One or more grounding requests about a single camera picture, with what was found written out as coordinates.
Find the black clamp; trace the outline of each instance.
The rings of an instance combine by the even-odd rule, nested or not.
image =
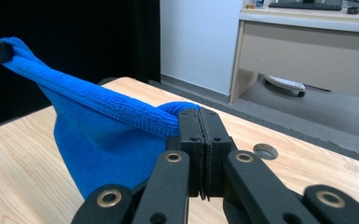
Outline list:
[[[338,189],[287,189],[256,154],[237,150],[215,112],[182,111],[179,126],[146,182],[96,189],[72,223],[187,223],[188,197],[199,195],[223,197],[228,223],[359,223],[359,203]]]

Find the wooden tabletop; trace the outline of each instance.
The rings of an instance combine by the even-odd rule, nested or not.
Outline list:
[[[151,105],[187,101],[127,77],[105,87]],[[325,184],[359,202],[359,161],[214,111],[239,149],[265,143],[278,150],[278,158],[265,163],[288,188],[302,194],[309,185]],[[0,223],[70,223],[83,203],[55,145],[55,116],[48,107],[0,126]],[[188,222],[227,223],[222,200],[190,199]]]

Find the blue towel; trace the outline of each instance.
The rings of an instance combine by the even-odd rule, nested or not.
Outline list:
[[[54,137],[83,198],[106,184],[132,189],[149,178],[166,137],[178,135],[178,113],[199,109],[148,105],[49,68],[16,37],[1,40],[15,53],[3,66],[36,82],[52,102]]]

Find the floor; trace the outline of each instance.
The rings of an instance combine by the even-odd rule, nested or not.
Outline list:
[[[304,97],[297,97],[297,92],[266,85],[261,75],[230,105],[196,86],[163,79],[151,84],[359,160],[359,97],[309,86]]]

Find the black curtain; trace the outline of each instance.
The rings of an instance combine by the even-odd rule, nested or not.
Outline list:
[[[93,83],[159,81],[159,1],[0,1],[0,37],[9,36],[48,66]],[[49,104],[32,81],[0,65],[0,123]]]

